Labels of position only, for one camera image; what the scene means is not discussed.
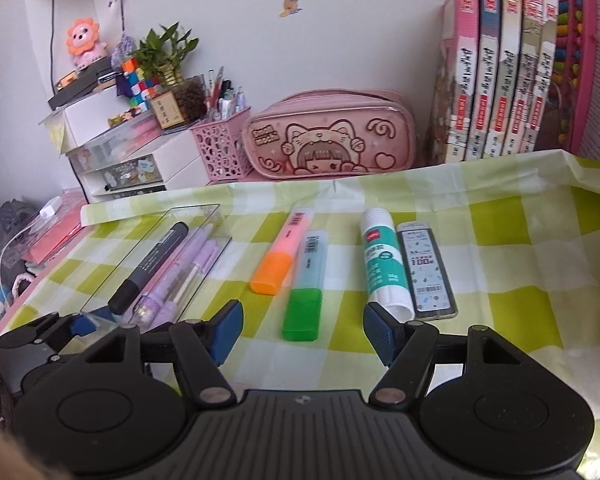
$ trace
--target green highlighter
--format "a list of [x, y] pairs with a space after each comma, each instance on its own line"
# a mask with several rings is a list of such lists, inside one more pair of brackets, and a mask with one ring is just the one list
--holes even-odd
[[309, 231], [304, 235], [282, 325], [282, 337], [287, 341], [318, 339], [328, 245], [327, 231]]

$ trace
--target barcode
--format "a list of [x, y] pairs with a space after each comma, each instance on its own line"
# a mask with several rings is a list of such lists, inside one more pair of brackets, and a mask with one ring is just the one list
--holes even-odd
[[291, 222], [289, 222], [289, 225], [298, 225], [300, 223], [300, 221], [302, 220], [303, 216], [304, 216], [304, 213], [296, 213], [295, 215], [293, 215], [291, 217]]
[[318, 250], [318, 240], [319, 236], [309, 236], [306, 240], [306, 245], [304, 246], [305, 253], [315, 253]]
[[416, 294], [424, 294], [425, 292], [439, 292], [442, 290], [442, 285], [420, 286], [416, 289]]

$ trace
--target green checkered tablecloth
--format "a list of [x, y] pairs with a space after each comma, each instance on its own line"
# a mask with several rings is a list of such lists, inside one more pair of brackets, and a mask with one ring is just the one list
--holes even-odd
[[[577, 389], [596, 415], [581, 471], [600, 472], [600, 164], [565, 152], [447, 164], [338, 180], [225, 184], [86, 206], [96, 225], [30, 295], [10, 328], [52, 311], [79, 310], [100, 285], [107, 295], [130, 269], [115, 269], [176, 206], [220, 203], [234, 237], [185, 318], [208, 319], [237, 298], [244, 330], [225, 376], [263, 388], [360, 388], [384, 373], [362, 330], [366, 303], [360, 214], [384, 207], [397, 223], [430, 224], [458, 303], [441, 332], [493, 327]], [[294, 206], [311, 206], [312, 228], [330, 235], [320, 337], [281, 338], [288, 287], [258, 296], [248, 281]], [[440, 370], [436, 380], [457, 370]]]

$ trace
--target pink pen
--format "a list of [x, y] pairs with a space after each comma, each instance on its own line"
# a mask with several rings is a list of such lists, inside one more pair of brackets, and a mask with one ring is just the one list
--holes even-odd
[[212, 228], [213, 225], [208, 224], [198, 229], [189, 239], [174, 259], [173, 265], [161, 276], [151, 291], [138, 301], [139, 307], [134, 309], [134, 315], [131, 318], [132, 324], [137, 323], [140, 326], [149, 326], [151, 324], [158, 311], [164, 305], [174, 282], [182, 275], [182, 271], [202, 252]]
[[215, 240], [211, 239], [206, 241], [192, 262], [187, 279], [182, 283], [182, 286], [174, 295], [173, 299], [164, 303], [164, 307], [160, 309], [160, 312], [157, 313], [155, 319], [151, 323], [151, 328], [155, 328], [166, 322], [173, 322], [178, 317], [179, 310], [183, 307], [183, 305], [180, 304], [180, 300], [186, 293], [189, 285], [195, 278], [204, 276], [206, 272], [208, 272], [215, 262], [215, 259], [218, 257], [219, 252], [220, 249]]

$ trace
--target orange highlighter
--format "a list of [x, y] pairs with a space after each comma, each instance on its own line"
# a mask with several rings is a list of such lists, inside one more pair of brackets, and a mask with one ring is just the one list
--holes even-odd
[[302, 237], [314, 220], [314, 210], [308, 207], [293, 209], [273, 245], [264, 255], [249, 286], [256, 294], [275, 296], [280, 292], [286, 274], [294, 264]]

